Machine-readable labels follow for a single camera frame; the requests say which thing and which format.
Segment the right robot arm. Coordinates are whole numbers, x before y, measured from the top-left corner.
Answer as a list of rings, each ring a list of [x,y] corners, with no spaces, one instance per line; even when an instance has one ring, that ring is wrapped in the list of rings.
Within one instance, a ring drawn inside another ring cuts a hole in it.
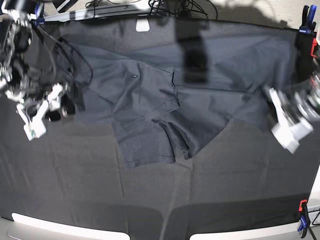
[[[56,61],[39,29],[44,4],[43,0],[4,0],[0,4],[0,92],[16,103],[27,123],[36,117],[58,121],[76,111],[70,99],[72,85],[57,79]],[[48,68],[25,61],[34,35],[48,52]]]

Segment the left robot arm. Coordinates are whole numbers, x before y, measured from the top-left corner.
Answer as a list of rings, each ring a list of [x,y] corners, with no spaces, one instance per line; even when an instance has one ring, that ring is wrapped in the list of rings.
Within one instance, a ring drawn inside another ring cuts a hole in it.
[[[313,70],[307,80],[284,91],[266,86],[264,91],[274,105],[277,121],[282,127],[302,124],[311,128],[320,120],[320,33],[312,40],[310,49]]]

